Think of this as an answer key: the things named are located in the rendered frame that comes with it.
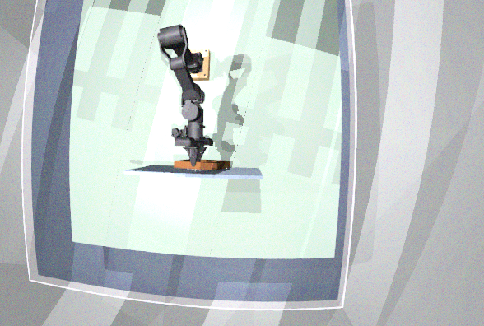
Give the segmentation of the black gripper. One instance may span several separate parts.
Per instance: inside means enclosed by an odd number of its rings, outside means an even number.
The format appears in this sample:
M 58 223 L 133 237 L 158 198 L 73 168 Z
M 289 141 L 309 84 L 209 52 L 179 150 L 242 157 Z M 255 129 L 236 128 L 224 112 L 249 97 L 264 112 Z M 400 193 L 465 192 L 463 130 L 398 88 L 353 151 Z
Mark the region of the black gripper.
M 188 122 L 185 126 L 188 128 L 188 136 L 177 137 L 175 146 L 182 147 L 188 153 L 191 165 L 195 167 L 207 149 L 205 146 L 213 146 L 213 140 L 203 136 L 205 125 L 202 122 Z

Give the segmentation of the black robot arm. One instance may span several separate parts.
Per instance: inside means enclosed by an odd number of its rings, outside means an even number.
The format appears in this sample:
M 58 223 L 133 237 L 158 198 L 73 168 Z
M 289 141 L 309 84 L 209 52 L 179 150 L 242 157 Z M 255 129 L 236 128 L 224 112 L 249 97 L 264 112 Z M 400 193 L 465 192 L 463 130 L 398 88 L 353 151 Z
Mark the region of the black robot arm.
M 187 31 L 182 24 L 161 28 L 157 34 L 161 52 L 169 60 L 169 67 L 174 71 L 182 88 L 181 116 L 188 122 L 202 122 L 205 92 L 196 84 L 191 74 L 202 73 L 204 58 L 201 52 L 192 53 L 189 50 Z M 173 49 L 178 57 L 172 58 L 165 49 Z M 185 124 L 187 125 L 187 124 Z M 188 128 L 172 128 L 171 137 L 187 137 Z

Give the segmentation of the brown wooden picture frame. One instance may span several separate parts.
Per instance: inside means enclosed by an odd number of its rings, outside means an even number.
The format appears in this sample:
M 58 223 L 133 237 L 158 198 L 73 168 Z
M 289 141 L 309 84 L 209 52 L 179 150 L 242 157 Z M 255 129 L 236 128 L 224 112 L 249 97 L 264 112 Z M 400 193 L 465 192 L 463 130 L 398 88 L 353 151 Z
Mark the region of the brown wooden picture frame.
M 195 167 L 192 167 L 190 159 L 175 161 L 175 167 L 193 169 L 193 170 L 222 170 L 230 167 L 230 161 L 219 160 L 200 160 Z

